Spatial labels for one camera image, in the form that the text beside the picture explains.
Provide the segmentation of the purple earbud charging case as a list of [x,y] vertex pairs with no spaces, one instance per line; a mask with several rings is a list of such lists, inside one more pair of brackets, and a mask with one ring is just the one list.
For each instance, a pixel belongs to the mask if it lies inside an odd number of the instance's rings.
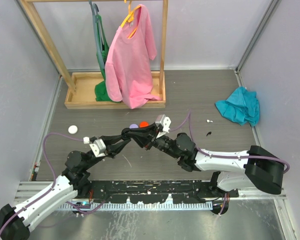
[[129,126],[129,128],[130,129],[136,129],[136,128],[138,128],[139,126],[137,125],[137,124],[135,124],[135,123],[133,123],[133,124],[131,124],[130,126]]

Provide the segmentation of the white earbud charging case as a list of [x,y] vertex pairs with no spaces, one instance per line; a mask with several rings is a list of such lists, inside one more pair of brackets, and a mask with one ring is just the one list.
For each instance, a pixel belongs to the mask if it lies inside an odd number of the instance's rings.
[[78,127],[76,125],[71,125],[68,127],[68,133],[74,135],[78,132]]

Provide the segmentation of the orange earbud charging case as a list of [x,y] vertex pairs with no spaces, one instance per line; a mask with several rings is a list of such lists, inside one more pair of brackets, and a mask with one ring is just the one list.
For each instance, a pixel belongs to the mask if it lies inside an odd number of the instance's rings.
[[148,126],[149,126],[149,123],[146,122],[146,121],[142,121],[142,122],[140,122],[140,124],[139,124],[139,127],[140,127],[140,128],[145,128],[145,127],[148,127]]

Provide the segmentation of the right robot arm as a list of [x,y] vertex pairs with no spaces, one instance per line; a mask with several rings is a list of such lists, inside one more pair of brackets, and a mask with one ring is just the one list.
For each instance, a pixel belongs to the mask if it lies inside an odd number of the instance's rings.
[[237,152],[218,152],[200,149],[185,132],[170,138],[161,125],[126,128],[125,138],[134,140],[141,148],[156,148],[177,159],[187,172],[213,171],[209,191],[215,197],[241,188],[257,188],[272,195],[282,192],[285,163],[264,148],[252,145]]

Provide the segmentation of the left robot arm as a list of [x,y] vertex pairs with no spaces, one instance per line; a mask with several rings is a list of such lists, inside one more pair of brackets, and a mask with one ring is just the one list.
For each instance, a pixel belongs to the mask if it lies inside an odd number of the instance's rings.
[[85,198],[90,193],[88,169],[104,158],[114,158],[130,142],[121,135],[84,137],[90,150],[71,151],[65,162],[65,170],[53,175],[53,182],[34,196],[0,209],[0,240],[27,240],[42,221],[61,205],[70,204],[75,197]]

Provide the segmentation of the black earbud charging case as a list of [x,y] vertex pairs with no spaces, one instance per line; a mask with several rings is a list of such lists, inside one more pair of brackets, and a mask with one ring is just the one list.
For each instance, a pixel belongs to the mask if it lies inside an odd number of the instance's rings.
[[121,138],[122,140],[130,140],[131,139],[131,129],[130,128],[124,128],[122,131],[121,131]]

